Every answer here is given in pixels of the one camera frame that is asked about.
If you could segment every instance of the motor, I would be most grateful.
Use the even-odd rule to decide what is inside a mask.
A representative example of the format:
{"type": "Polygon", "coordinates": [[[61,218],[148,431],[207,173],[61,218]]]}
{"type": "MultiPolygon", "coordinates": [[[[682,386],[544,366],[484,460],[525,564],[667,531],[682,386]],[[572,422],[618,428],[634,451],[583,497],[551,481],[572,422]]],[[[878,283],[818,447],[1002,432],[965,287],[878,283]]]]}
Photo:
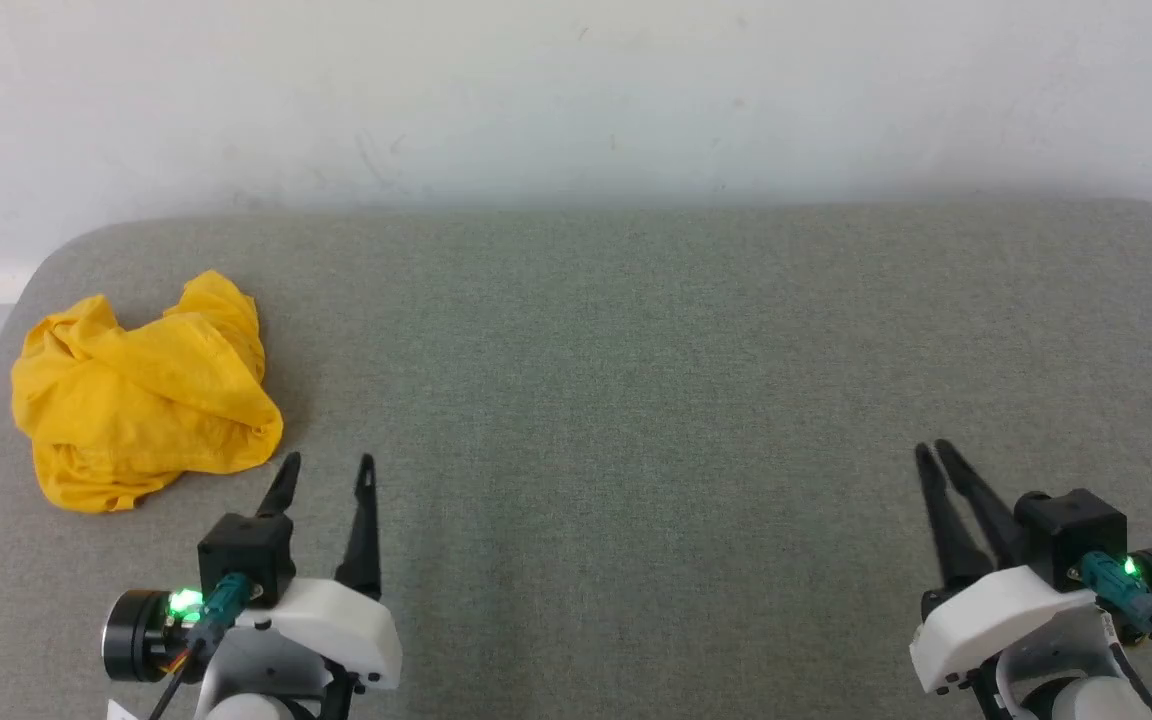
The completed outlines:
{"type": "Polygon", "coordinates": [[[344,720],[356,694],[397,688],[403,651],[380,604],[376,462],[362,456],[346,556],[332,579],[296,577],[285,511],[300,469],[293,452],[255,515],[230,511],[198,543],[206,592],[132,589],[114,601],[101,637],[105,673],[141,683],[170,675],[147,720],[182,683],[202,682],[195,720],[344,720]]]}
{"type": "Polygon", "coordinates": [[[1152,696],[1124,647],[1152,638],[1152,547],[1084,488],[1029,492],[1014,510],[948,441],[914,450],[942,588],[923,593],[910,657],[923,691],[972,689],[988,720],[1138,720],[1152,696]],[[972,507],[995,561],[947,495],[972,507]],[[1047,679],[1024,698],[1016,684],[1047,679]]]}

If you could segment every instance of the gray table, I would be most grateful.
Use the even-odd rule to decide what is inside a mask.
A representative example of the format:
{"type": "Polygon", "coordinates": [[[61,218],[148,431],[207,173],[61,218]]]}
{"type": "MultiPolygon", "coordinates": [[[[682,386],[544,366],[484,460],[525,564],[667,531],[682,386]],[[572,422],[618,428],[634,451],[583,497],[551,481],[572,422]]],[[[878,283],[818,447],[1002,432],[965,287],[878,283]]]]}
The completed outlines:
{"type": "Polygon", "coordinates": [[[120,225],[51,256],[0,340],[0,719],[146,714],[160,687],[104,679],[105,611],[195,579],[273,477],[69,514],[12,424],[43,314],[104,291],[146,323],[205,268],[262,311],[302,574],[378,457],[406,676],[358,717],[975,717],[905,654],[937,583],[919,439],[1009,500],[1093,488],[1152,544],[1143,202],[120,225]]]}

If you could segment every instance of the gray tablecloth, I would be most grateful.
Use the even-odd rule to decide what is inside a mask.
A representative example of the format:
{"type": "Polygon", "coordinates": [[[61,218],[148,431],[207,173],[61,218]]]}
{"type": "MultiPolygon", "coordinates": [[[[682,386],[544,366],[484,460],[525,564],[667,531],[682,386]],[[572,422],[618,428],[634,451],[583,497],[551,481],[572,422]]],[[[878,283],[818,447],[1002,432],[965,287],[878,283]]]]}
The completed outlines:
{"type": "Polygon", "coordinates": [[[160,687],[103,674],[109,602],[195,582],[273,477],[70,514],[12,424],[43,314],[104,291],[146,323],[206,268],[262,311],[302,575],[378,458],[406,673],[356,717],[975,717],[905,650],[937,584],[920,439],[1007,500],[1092,488],[1152,544],[1142,202],[120,225],[46,260],[0,340],[0,719],[145,715],[160,687]]]}

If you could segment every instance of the white wall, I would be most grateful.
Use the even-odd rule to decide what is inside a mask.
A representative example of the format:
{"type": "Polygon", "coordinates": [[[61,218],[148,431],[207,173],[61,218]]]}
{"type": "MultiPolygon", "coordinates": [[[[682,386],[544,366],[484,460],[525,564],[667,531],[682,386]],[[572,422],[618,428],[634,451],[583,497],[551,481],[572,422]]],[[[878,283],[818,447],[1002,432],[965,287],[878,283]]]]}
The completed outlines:
{"type": "Polygon", "coordinates": [[[1152,199],[1152,0],[0,0],[0,270],[119,220],[1152,199]]]}

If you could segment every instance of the green light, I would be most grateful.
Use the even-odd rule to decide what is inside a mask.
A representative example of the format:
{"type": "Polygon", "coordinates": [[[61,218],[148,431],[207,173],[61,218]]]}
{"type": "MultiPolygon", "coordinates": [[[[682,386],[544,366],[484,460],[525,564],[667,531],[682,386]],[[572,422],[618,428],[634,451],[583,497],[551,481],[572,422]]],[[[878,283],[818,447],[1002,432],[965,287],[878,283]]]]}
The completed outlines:
{"type": "Polygon", "coordinates": [[[173,615],[184,615],[202,606],[202,592],[196,589],[182,588],[168,596],[168,611],[173,615]]]}

